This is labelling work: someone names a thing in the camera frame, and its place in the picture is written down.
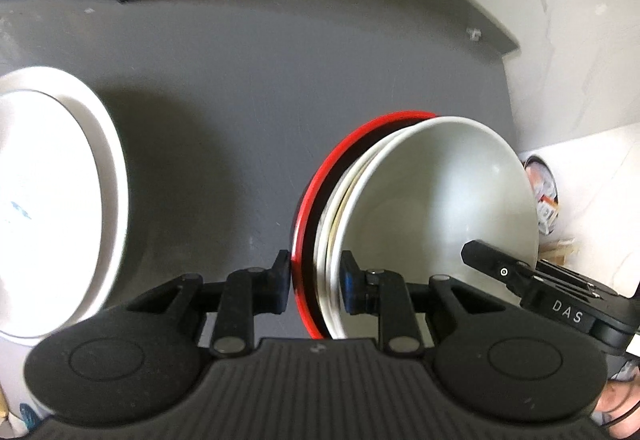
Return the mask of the person's right hand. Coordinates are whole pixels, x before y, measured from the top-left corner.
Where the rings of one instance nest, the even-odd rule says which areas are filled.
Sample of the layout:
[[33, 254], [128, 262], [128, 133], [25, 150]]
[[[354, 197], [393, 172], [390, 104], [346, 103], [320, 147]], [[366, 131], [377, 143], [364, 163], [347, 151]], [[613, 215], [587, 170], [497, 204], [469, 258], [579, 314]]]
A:
[[614, 439], [639, 438], [639, 360], [628, 360], [606, 383], [592, 420]]

